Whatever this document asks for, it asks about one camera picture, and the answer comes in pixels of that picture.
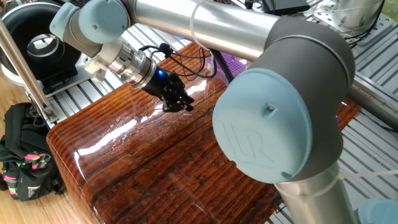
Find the wooden floor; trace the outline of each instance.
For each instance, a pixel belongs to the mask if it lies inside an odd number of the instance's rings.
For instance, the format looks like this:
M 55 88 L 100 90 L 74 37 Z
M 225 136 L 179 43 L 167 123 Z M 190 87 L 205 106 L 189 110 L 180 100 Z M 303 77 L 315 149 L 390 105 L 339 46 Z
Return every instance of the wooden floor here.
M 28 102 L 23 87 L 12 84 L 0 72 L 0 137 L 4 135 L 5 112 L 11 105 Z M 78 218 L 72 199 L 65 195 L 48 194 L 38 200 L 20 202 L 8 192 L 0 192 L 0 223 L 2 224 L 74 224 L 83 223 Z

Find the robotic arm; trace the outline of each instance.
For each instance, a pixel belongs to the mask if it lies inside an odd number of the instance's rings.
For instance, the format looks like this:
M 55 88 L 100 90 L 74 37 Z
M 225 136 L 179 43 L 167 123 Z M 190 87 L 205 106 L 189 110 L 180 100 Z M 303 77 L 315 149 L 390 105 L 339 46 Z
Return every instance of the robotic arm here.
M 220 147 L 248 176 L 276 184 L 297 223 L 356 223 L 337 180 L 343 140 L 335 114 L 354 78 L 353 54 L 339 34 L 213 1 L 92 0 L 83 9 L 66 3 L 50 30 L 92 58 L 86 69 L 98 80 L 110 69 L 159 97 L 164 111 L 190 111 L 193 99 L 178 76 L 122 40 L 135 23 L 254 61 L 217 102 Z

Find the ur logo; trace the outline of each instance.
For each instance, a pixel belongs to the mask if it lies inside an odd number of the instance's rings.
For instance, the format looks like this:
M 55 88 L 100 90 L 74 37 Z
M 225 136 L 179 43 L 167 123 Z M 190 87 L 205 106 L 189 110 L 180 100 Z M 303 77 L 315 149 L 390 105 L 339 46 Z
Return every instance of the ur logo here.
M 262 137 L 262 134 L 266 133 L 232 123 L 223 124 L 223 127 L 238 161 L 273 168 L 274 161 L 269 156 L 270 149 Z

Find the light blue joint cap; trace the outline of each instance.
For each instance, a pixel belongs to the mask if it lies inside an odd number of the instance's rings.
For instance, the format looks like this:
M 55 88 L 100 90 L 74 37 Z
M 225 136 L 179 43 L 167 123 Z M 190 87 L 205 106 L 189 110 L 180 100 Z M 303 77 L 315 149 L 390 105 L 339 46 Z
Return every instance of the light blue joint cap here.
M 312 125 L 302 97 L 284 77 L 263 68 L 231 82 L 215 106 L 213 129 L 227 158 L 264 183 L 288 181 L 311 152 Z
M 117 0 L 92 0 L 80 12 L 79 26 L 91 41 L 108 44 L 127 29 L 127 13 Z
M 65 33 L 69 20 L 78 9 L 79 7 L 74 6 L 70 2 L 65 3 L 51 21 L 50 32 L 63 41 L 63 34 Z
M 361 224 L 398 223 L 398 202 L 380 198 L 366 202 L 358 209 Z

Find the glossy varnish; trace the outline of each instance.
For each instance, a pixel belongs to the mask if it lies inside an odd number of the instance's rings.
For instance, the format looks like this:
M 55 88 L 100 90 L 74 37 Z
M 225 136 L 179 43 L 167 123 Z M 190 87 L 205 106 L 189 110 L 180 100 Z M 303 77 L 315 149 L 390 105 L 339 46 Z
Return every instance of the glossy varnish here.
M 196 52 L 196 45 L 182 51 Z M 125 84 L 50 131 L 55 160 L 88 222 L 264 223 L 272 214 L 274 205 L 264 202 L 274 187 L 245 176 L 217 145 L 211 117 L 224 83 L 184 81 L 192 112 L 163 113 L 157 98 Z

